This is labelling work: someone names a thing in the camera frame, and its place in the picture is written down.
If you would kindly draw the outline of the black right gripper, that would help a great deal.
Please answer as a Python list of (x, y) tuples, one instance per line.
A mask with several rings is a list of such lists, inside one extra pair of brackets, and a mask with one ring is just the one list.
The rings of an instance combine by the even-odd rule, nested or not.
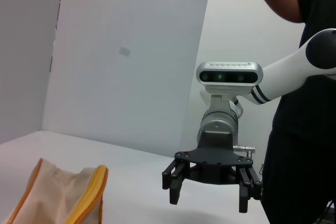
[(239, 184), (239, 212), (248, 211), (248, 201), (261, 200), (262, 184), (253, 168), (254, 148), (233, 144), (231, 133), (203, 132), (197, 147), (177, 152), (162, 172), (162, 189), (177, 205), (184, 179), (213, 184)]

